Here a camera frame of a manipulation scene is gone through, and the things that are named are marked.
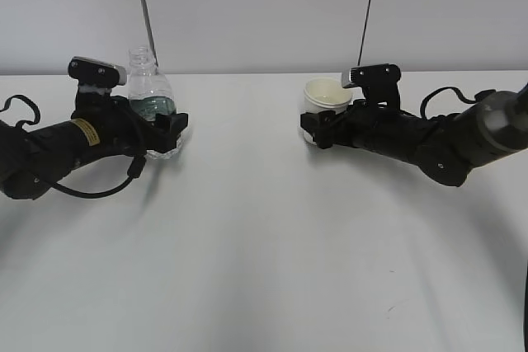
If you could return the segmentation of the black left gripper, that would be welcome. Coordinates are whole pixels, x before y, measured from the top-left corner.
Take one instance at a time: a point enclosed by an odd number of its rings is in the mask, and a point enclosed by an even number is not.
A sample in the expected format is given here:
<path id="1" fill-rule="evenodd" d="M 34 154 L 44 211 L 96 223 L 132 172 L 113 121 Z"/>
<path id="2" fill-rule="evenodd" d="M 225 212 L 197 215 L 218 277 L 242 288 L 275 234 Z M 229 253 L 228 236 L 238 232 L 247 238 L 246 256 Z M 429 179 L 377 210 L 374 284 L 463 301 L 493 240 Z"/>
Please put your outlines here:
<path id="1" fill-rule="evenodd" d="M 138 115 L 123 96 L 78 92 L 69 121 L 69 156 L 73 162 L 105 157 L 142 157 L 147 151 L 168 153 L 178 147 L 188 127 L 187 113 Z"/>

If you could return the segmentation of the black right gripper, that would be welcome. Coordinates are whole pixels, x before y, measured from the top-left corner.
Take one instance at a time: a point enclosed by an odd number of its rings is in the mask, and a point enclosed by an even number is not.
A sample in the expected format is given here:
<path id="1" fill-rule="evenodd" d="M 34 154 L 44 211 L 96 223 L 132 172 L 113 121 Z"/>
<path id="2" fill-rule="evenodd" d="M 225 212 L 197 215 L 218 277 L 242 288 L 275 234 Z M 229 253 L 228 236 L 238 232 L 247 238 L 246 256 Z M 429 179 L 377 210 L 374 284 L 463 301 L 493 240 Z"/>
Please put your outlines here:
<path id="1" fill-rule="evenodd" d="M 417 151 L 417 117 L 387 106 L 358 100 L 342 113 L 325 110 L 300 115 L 300 127 L 321 149 L 343 146 L 399 161 L 413 161 Z"/>

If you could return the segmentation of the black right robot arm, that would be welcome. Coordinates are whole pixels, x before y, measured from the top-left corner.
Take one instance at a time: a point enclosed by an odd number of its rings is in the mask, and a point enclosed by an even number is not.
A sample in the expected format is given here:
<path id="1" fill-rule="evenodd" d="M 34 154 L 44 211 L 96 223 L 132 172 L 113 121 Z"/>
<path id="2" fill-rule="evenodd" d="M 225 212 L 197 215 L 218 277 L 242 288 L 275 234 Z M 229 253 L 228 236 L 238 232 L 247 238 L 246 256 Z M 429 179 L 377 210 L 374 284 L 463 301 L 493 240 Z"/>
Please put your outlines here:
<path id="1" fill-rule="evenodd" d="M 418 167 L 459 187 L 475 168 L 527 148 L 527 90 L 486 90 L 461 113 L 428 119 L 356 100 L 341 114 L 305 112 L 300 127 L 318 148 L 362 149 Z"/>

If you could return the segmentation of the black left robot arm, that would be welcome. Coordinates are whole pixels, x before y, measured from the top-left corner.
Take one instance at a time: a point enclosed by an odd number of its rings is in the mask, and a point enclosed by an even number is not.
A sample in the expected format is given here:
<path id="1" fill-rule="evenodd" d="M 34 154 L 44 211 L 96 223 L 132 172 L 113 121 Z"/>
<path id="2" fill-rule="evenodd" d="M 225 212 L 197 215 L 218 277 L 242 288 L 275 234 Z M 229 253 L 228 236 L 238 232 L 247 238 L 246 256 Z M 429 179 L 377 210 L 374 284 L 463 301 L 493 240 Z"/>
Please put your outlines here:
<path id="1" fill-rule="evenodd" d="M 11 199 L 38 199 L 49 189 L 82 199 L 114 195 L 140 177 L 148 152 L 168 153 L 189 124 L 187 113 L 157 114 L 148 122 L 123 96 L 78 93 L 70 120 L 32 131 L 40 122 L 35 102 L 16 95 L 34 113 L 31 120 L 1 124 L 1 192 Z M 82 192 L 61 185 L 72 171 L 105 157 L 126 156 L 125 180 L 102 192 Z"/>

